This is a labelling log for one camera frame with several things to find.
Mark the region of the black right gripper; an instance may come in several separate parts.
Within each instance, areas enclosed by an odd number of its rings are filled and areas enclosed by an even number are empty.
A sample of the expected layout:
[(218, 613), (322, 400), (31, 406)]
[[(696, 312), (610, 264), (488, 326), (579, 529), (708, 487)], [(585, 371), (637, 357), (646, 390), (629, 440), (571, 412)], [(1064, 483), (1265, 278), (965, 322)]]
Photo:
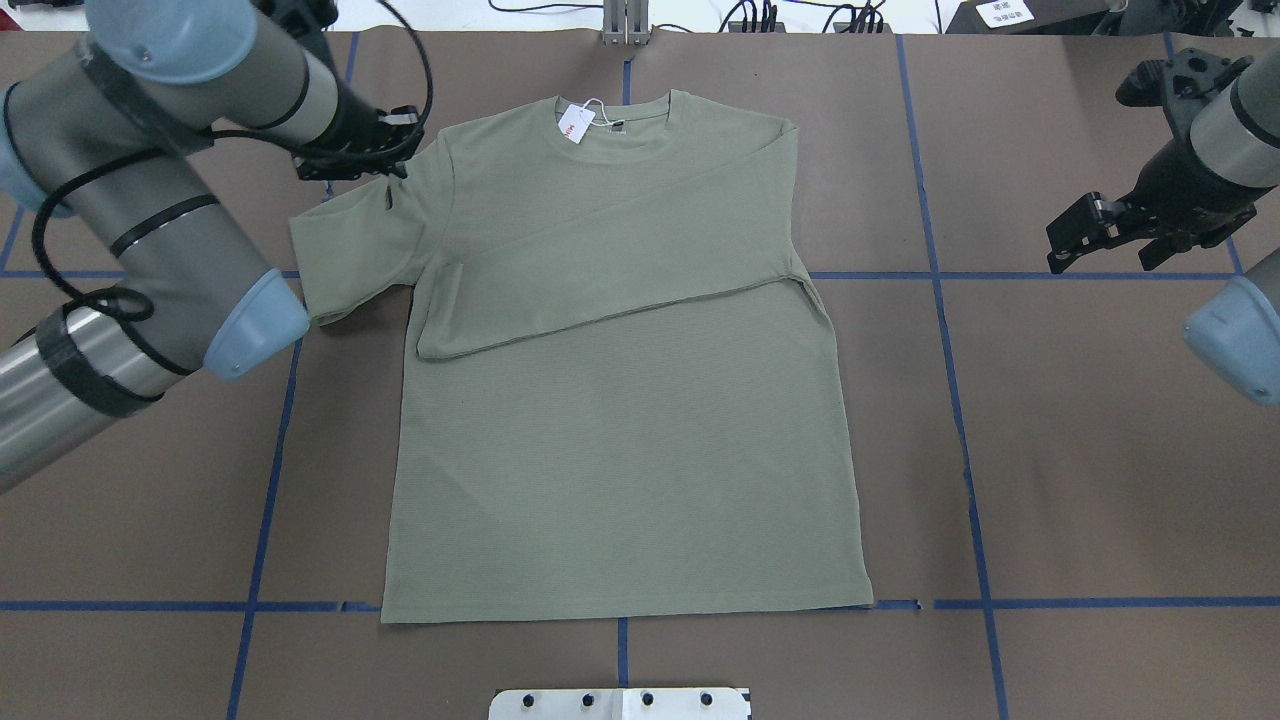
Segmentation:
[(1152, 272), (1180, 252), (1219, 246), (1256, 215), (1258, 199), (1257, 188), (1216, 176), (1192, 151), (1161, 150), (1120, 201), (1087, 192), (1051, 220), (1046, 261), (1062, 274), (1087, 254), (1117, 247), (1123, 236), (1149, 241), (1138, 258)]

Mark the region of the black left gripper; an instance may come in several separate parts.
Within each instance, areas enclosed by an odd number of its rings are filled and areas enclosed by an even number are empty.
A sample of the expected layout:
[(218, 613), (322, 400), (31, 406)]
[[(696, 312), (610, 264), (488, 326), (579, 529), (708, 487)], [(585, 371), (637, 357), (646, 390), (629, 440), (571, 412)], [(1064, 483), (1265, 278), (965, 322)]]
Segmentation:
[(420, 143), (417, 108), (378, 109), (342, 85), (335, 117), (294, 156), (294, 172), (301, 181), (356, 181), (366, 174), (403, 181)]

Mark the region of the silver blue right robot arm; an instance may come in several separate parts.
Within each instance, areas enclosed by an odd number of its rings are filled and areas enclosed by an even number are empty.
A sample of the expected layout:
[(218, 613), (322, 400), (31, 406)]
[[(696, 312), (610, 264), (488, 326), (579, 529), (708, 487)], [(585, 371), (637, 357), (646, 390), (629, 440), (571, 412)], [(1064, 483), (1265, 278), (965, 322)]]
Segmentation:
[[(1089, 192), (1046, 234), (1053, 274), (1076, 259), (1140, 241), (1152, 272), (1181, 252), (1213, 249), (1277, 188), (1277, 59), (1194, 50), (1139, 63), (1119, 85), (1129, 108), (1162, 109), (1171, 131), (1120, 199)], [(1193, 354), (1251, 401), (1274, 406), (1279, 387), (1277, 255), (1228, 282), (1184, 323)]]

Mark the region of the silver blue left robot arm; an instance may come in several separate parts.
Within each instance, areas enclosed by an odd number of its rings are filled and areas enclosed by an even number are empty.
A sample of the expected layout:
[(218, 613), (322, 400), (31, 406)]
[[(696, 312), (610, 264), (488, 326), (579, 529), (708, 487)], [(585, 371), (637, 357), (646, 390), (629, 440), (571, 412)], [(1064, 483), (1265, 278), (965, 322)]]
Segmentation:
[(198, 372), (233, 380), (311, 322), (189, 158), (285, 150), (302, 181), (402, 176), (433, 101), (335, 72), (333, 1), (87, 1), (74, 47), (3, 91), (3, 191), (64, 304), (3, 352), (10, 492)]

